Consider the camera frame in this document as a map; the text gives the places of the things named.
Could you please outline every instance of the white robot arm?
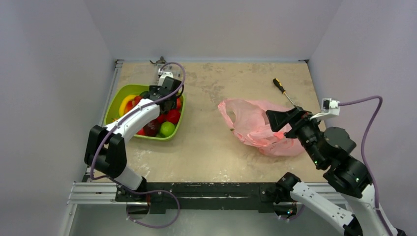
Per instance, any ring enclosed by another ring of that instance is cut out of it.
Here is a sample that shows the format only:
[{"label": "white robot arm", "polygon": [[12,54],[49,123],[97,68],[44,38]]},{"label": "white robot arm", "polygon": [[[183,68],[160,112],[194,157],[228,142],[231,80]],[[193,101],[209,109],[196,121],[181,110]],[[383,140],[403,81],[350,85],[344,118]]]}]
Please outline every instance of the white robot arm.
[{"label": "white robot arm", "polygon": [[172,73],[161,76],[162,84],[150,86],[149,93],[120,119],[90,130],[84,162],[94,166],[106,176],[137,192],[146,191],[146,179],[127,166],[125,143],[160,113],[168,112],[176,106],[177,91],[183,82],[170,77]]},{"label": "white robot arm", "polygon": [[292,129],[285,136],[299,139],[316,169],[327,170],[323,177],[341,193],[354,214],[313,192],[291,173],[278,181],[277,185],[282,186],[278,188],[277,201],[292,199],[305,204],[345,236],[405,236],[402,230],[391,225],[381,206],[376,209],[374,180],[367,167],[350,156],[356,144],[349,134],[339,127],[330,127],[324,132],[318,128],[318,119],[339,115],[338,105],[338,101],[325,98],[322,111],[316,115],[295,106],[287,112],[267,111],[267,116],[274,132],[290,124]]}]

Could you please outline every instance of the marble surface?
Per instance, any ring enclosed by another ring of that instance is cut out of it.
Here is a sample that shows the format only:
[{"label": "marble surface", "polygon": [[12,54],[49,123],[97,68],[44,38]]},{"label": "marble surface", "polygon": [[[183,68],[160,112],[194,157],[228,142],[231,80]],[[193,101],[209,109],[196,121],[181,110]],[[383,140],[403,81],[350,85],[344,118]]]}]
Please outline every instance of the marble surface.
[{"label": "marble surface", "polygon": [[[290,108],[290,102],[272,84],[273,78],[279,78],[297,105],[318,112],[305,63],[182,65],[187,99],[182,124],[168,142],[132,138],[126,152],[128,165],[136,173],[153,182],[274,182],[286,172],[306,182],[325,181],[323,171],[315,169],[305,152],[295,157],[268,157],[242,144],[217,109],[227,98],[267,100]],[[150,63],[124,63],[118,89],[127,84],[149,84],[154,73]]]}]

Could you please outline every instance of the fruit bowl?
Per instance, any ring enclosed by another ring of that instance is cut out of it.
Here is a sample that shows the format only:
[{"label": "fruit bowl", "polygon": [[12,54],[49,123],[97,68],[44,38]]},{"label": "fruit bowl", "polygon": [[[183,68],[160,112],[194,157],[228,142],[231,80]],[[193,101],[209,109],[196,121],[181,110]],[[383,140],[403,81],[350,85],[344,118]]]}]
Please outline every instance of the fruit bowl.
[{"label": "fruit bowl", "polygon": [[[114,119],[119,119],[119,107],[123,101],[123,99],[129,95],[139,95],[144,91],[149,91],[149,86],[147,85],[125,85],[123,86],[115,95],[113,98],[112,103],[109,106],[109,109],[107,110],[106,117],[104,119],[105,124],[110,124],[113,122]],[[182,95],[180,98],[181,100],[181,108],[179,109],[179,112],[181,113],[181,116],[179,117],[179,121],[175,126],[174,132],[168,136],[168,137],[151,137],[151,136],[144,136],[144,135],[137,135],[135,134],[134,137],[142,138],[142,139],[152,139],[152,140],[159,140],[159,141],[168,141],[171,140],[174,135],[177,133],[178,127],[181,124],[182,117],[184,116],[184,107],[185,107],[185,97]]]}]

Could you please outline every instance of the plastic bag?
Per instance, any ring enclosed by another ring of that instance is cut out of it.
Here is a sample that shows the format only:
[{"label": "plastic bag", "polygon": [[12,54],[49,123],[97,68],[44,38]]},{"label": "plastic bag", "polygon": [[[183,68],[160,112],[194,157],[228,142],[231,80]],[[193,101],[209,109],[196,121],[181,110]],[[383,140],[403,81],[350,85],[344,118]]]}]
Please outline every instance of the plastic bag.
[{"label": "plastic bag", "polygon": [[[247,101],[243,99],[226,99],[218,105],[226,124],[233,129],[239,140],[257,147],[259,152],[268,156],[296,156],[304,151],[298,139],[287,139],[285,132],[291,130],[287,124],[278,132],[273,132],[269,125],[266,110],[287,111],[286,107],[267,101]],[[228,112],[235,114],[233,122]]]}]

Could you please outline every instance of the white wall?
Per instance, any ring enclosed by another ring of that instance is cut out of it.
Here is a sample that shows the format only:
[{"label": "white wall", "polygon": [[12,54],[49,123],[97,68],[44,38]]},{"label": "white wall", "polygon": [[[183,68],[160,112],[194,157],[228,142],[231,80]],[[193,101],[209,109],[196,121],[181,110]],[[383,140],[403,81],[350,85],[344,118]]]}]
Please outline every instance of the white wall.
[{"label": "white wall", "polygon": [[[290,223],[277,220],[274,213],[256,210],[181,210],[178,220],[164,229],[150,229],[126,221],[126,206],[81,206],[72,236],[337,236],[329,222],[306,208]],[[175,217],[166,214],[147,215],[142,222],[161,225]]]},{"label": "white wall", "polygon": [[57,235],[112,64],[82,0],[1,1],[0,235]]},{"label": "white wall", "polygon": [[341,0],[85,0],[112,55],[308,59]]},{"label": "white wall", "polygon": [[[309,68],[319,99],[383,96],[368,135],[367,159],[394,226],[417,231],[417,1],[344,0]],[[328,125],[344,127],[360,145],[376,101],[343,107]],[[360,158],[359,148],[355,156]]]}]

